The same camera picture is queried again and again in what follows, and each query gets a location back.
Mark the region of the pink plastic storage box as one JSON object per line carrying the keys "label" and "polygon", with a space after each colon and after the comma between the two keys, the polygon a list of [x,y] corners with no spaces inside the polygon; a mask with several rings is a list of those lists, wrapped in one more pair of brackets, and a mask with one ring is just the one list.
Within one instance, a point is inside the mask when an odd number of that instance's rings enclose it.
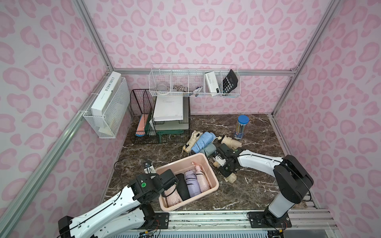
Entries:
{"label": "pink plastic storage box", "polygon": [[202,153],[197,153],[195,155],[188,156],[186,158],[177,160],[175,162],[169,163],[167,165],[163,165],[161,167],[156,168],[157,174],[161,175],[166,170],[171,169],[174,174],[179,173],[185,173],[186,171],[193,169],[196,165],[199,165],[202,169],[202,171],[205,173],[205,177],[210,185],[210,189],[193,197],[190,199],[187,199],[181,203],[178,203],[174,206],[168,206],[167,201],[162,196],[159,197],[159,203],[160,207],[163,211],[169,212],[174,211],[176,209],[179,209],[180,207],[183,207],[185,205],[188,205],[192,202],[195,202],[197,200],[200,200],[201,198],[212,194],[213,192],[217,191],[219,189],[219,181],[212,169],[212,167],[209,165],[209,162],[206,158],[206,156]]}

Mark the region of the black umbrella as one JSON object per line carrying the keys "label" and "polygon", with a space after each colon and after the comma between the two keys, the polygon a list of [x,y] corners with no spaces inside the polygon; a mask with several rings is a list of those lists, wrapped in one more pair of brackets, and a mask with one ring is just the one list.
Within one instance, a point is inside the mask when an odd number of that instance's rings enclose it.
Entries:
{"label": "black umbrella", "polygon": [[176,189],[182,201],[190,199],[190,193],[188,190],[188,186],[187,186],[184,174],[177,174],[176,178],[178,179]]}

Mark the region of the purple umbrella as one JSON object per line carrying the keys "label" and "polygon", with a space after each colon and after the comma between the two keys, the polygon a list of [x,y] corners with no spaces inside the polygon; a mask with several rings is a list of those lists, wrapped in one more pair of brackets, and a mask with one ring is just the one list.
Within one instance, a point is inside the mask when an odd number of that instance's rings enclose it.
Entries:
{"label": "purple umbrella", "polygon": [[185,181],[187,184],[190,197],[195,197],[201,194],[201,189],[197,180],[197,175],[193,170],[189,170],[185,172]]}

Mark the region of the blue umbrella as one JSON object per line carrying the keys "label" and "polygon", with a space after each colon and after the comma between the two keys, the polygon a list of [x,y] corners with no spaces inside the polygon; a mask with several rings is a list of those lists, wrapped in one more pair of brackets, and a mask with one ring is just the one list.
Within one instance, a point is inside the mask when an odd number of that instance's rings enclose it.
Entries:
{"label": "blue umbrella", "polygon": [[206,146],[212,143],[215,138],[216,136],[214,133],[204,132],[192,147],[192,152],[195,154],[201,152],[204,148],[206,148]]}

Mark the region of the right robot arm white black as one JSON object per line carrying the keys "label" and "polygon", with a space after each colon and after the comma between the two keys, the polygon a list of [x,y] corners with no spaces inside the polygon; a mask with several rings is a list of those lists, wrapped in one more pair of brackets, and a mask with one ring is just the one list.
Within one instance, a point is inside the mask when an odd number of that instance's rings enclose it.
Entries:
{"label": "right robot arm white black", "polygon": [[255,169],[275,178],[279,194],[262,213],[262,224],[286,220],[289,209],[301,203],[314,185],[310,174],[292,155],[271,157],[242,148],[230,149],[225,144],[220,145],[215,154],[213,165],[230,183],[235,182],[236,172],[241,167]]}

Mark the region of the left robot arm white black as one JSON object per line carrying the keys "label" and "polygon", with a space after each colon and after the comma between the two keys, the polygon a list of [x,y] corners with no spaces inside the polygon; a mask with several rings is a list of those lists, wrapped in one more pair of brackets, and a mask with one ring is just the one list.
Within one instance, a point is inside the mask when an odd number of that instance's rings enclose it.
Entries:
{"label": "left robot arm white black", "polygon": [[178,183],[171,170],[140,174],[115,196],[77,217],[58,221],[60,238],[110,238],[127,230],[159,225],[150,205]]}

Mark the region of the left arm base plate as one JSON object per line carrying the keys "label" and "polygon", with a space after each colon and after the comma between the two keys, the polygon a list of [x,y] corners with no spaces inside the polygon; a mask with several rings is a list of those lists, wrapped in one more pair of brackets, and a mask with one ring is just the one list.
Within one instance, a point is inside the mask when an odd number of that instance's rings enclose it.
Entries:
{"label": "left arm base plate", "polygon": [[168,229],[168,226],[169,213],[155,212],[144,216],[143,224],[139,228],[133,228],[133,230],[155,231],[156,229]]}

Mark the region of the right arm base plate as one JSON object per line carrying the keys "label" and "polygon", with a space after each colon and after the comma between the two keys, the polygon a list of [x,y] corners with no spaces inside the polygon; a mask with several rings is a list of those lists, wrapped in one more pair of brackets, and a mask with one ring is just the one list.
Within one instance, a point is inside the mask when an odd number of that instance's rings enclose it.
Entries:
{"label": "right arm base plate", "polygon": [[251,228],[291,228],[292,223],[288,213],[280,218],[275,217],[269,211],[248,212],[247,218],[250,221]]}

